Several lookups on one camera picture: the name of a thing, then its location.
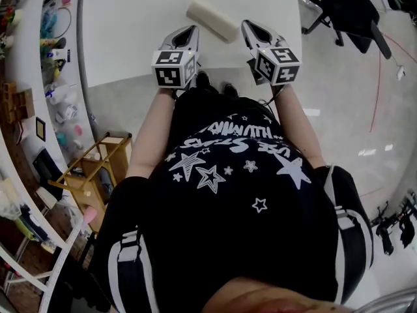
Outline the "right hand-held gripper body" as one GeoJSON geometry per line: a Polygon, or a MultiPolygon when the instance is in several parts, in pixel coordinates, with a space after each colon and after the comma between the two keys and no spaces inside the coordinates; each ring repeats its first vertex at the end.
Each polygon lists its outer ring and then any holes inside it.
{"type": "Polygon", "coordinates": [[[283,37],[274,44],[256,44],[250,49],[252,60],[248,61],[256,85],[287,85],[293,83],[302,65],[283,37]]]}

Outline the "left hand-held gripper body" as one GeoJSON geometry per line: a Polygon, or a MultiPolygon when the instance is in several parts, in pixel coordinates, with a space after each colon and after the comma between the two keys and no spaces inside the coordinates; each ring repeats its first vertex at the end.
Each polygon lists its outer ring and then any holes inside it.
{"type": "Polygon", "coordinates": [[[185,89],[197,74],[198,50],[175,49],[161,46],[152,56],[152,73],[157,86],[185,89]]]}

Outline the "person's right forearm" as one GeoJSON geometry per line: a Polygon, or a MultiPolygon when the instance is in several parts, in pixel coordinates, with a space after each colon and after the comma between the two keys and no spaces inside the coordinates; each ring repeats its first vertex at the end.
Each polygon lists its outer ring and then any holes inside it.
{"type": "Polygon", "coordinates": [[[313,168],[326,166],[316,133],[290,85],[271,86],[274,103],[285,137],[313,168]]]}

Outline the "person's left forearm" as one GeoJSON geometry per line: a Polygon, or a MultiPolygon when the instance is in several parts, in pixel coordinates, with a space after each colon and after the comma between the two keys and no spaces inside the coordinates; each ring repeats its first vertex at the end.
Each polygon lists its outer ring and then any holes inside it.
{"type": "Polygon", "coordinates": [[[172,91],[159,89],[134,142],[127,177],[148,178],[164,158],[174,106],[172,91]]]}

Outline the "black office chair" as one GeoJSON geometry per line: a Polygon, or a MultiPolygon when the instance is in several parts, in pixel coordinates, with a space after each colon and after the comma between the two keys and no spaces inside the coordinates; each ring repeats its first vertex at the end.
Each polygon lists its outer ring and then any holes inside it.
{"type": "Polygon", "coordinates": [[[378,24],[379,13],[370,0],[307,0],[318,6],[322,13],[310,25],[302,27],[303,35],[310,34],[318,25],[323,24],[336,32],[336,46],[344,46],[342,34],[345,33],[361,53],[367,53],[375,42],[385,59],[392,57],[378,24]]]}

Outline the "black hoop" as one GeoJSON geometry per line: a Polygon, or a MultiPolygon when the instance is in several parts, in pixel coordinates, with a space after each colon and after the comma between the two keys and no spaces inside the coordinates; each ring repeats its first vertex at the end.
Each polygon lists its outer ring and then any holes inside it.
{"type": "Polygon", "coordinates": [[[52,38],[61,38],[72,25],[72,13],[67,7],[60,7],[56,10],[54,15],[54,23],[51,28],[52,38]]]}

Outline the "wooden rack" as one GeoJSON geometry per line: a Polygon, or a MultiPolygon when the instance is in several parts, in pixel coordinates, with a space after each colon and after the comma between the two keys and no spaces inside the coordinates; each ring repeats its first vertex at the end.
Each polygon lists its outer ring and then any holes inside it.
{"type": "Polygon", "coordinates": [[[102,225],[112,189],[126,177],[131,151],[131,133],[124,137],[106,133],[59,178],[48,180],[49,185],[69,191],[82,213],[88,207],[96,210],[96,216],[89,224],[95,233],[102,225]]]}

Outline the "white shelving unit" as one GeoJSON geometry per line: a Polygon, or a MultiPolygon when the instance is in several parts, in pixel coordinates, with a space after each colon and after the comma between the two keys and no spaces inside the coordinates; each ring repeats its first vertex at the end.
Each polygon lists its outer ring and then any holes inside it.
{"type": "Polygon", "coordinates": [[[0,0],[0,88],[31,89],[35,115],[0,108],[0,290],[21,313],[108,313],[89,272],[96,234],[69,191],[51,186],[94,144],[83,96],[82,0],[0,0]],[[51,37],[60,7],[72,13],[51,37]],[[46,123],[46,141],[35,119],[46,123]]]}

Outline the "wooden box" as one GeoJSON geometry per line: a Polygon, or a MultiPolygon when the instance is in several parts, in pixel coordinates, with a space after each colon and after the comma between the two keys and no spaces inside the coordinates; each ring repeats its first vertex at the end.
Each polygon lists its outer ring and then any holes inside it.
{"type": "Polygon", "coordinates": [[[32,90],[17,91],[15,82],[3,83],[0,88],[0,108],[9,124],[31,118],[35,115],[32,90]]]}

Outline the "person's black star t-shirt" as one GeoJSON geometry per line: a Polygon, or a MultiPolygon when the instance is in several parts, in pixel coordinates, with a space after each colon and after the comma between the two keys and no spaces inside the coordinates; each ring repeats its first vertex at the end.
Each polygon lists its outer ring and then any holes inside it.
{"type": "Polygon", "coordinates": [[[114,188],[98,234],[90,270],[111,307],[201,313],[238,277],[344,306],[373,263],[351,174],[313,168],[254,100],[173,99],[164,158],[114,188]]]}

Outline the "black tripod stand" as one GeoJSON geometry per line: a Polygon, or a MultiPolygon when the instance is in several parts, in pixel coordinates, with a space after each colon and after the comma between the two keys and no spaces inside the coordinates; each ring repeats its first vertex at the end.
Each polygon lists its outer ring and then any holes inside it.
{"type": "Polygon", "coordinates": [[[417,230],[412,223],[412,217],[417,221],[417,193],[408,189],[399,207],[390,215],[386,215],[389,201],[377,207],[377,216],[371,220],[371,227],[376,228],[376,236],[382,241],[384,254],[391,256],[394,246],[390,239],[391,229],[398,225],[403,248],[407,248],[416,236],[417,230]]]}

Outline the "person's chin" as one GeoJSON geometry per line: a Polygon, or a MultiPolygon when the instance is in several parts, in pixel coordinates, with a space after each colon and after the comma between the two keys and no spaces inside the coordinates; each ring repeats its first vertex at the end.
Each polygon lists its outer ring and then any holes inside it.
{"type": "Polygon", "coordinates": [[[208,300],[201,313],[352,313],[352,309],[238,277],[223,285],[208,300]]]}

